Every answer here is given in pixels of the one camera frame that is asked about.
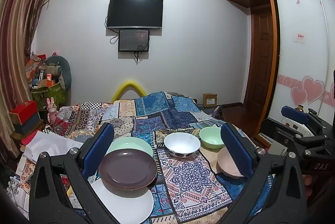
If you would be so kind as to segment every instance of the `sliding closet door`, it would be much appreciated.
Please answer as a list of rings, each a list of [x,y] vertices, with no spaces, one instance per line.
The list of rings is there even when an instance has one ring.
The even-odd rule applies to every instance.
[[[321,105],[319,116],[333,124],[334,117],[334,75],[335,70],[335,0],[321,0],[326,16],[328,39],[329,39],[329,65],[325,94]]]
[[[280,23],[278,79],[269,117],[285,105],[319,112],[328,67],[328,36],[321,0],[277,0]]]

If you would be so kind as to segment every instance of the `light green bowl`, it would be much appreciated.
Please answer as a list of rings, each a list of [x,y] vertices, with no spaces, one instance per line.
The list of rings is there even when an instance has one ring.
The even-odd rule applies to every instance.
[[[114,140],[111,145],[109,146],[106,154],[124,148],[133,148],[142,150],[148,153],[151,157],[153,156],[153,151],[151,146],[145,142],[144,140],[137,138],[137,137],[122,137]]]
[[[204,127],[199,133],[203,145],[216,150],[224,147],[220,127]]]

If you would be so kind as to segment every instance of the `green bag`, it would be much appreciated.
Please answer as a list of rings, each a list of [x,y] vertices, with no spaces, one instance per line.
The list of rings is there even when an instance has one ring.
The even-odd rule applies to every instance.
[[[38,111],[46,111],[46,99],[54,98],[55,105],[59,109],[59,103],[64,103],[67,100],[65,91],[57,83],[51,87],[42,87],[39,89],[31,89],[32,98],[37,103]]]

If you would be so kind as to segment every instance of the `wooden door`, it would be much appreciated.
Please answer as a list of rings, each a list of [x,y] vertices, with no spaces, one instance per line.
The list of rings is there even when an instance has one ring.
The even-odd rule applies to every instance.
[[[252,41],[249,77],[247,83],[247,109],[261,114],[268,92],[273,51],[271,7],[252,9]]]

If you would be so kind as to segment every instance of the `pink rabbit figurine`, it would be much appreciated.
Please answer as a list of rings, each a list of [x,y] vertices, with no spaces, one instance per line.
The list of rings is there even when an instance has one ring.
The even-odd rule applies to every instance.
[[[48,121],[51,125],[53,125],[56,121],[56,117],[58,114],[57,106],[55,105],[55,101],[53,97],[51,99],[47,98],[46,102],[48,104],[46,107],[48,110]]]

